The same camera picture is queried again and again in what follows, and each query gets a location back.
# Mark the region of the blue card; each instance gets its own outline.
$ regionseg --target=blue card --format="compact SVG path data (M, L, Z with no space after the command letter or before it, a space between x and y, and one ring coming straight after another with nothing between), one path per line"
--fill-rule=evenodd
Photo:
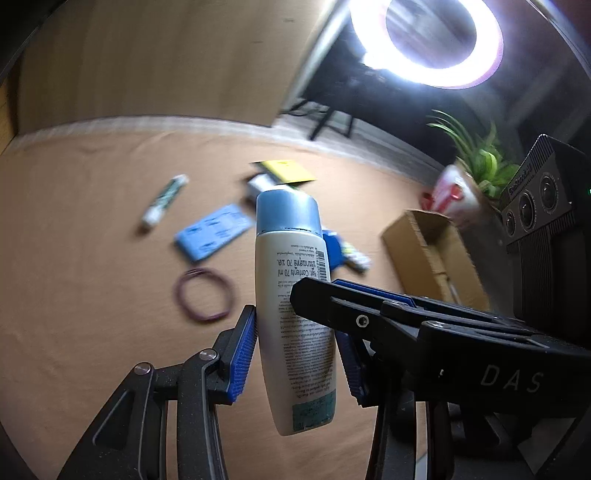
M252 220L237 205L231 204L181 230L174 239L190 260L196 262L219 250L252 225Z

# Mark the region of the wooden wall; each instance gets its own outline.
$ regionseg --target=wooden wall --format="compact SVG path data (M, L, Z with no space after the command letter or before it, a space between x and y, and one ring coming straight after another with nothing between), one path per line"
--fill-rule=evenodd
M23 133L118 115L270 125L335 0L70 0L32 39Z

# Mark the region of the black camera device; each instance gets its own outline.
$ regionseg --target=black camera device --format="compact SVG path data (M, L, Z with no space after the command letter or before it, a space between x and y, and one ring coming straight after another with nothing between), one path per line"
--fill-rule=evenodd
M591 162L540 135L501 194L514 315L591 346Z

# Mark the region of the cardboard box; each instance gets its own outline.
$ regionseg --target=cardboard box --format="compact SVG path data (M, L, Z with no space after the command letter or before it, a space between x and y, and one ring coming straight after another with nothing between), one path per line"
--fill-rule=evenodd
M382 240L407 294L490 310L470 255L446 216L405 210Z

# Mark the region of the blue bottle cap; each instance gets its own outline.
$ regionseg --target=blue bottle cap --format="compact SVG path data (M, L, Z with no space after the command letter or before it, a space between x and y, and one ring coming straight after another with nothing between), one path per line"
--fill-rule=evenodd
M256 199L256 234L304 231L322 238L318 204L298 190L267 190Z

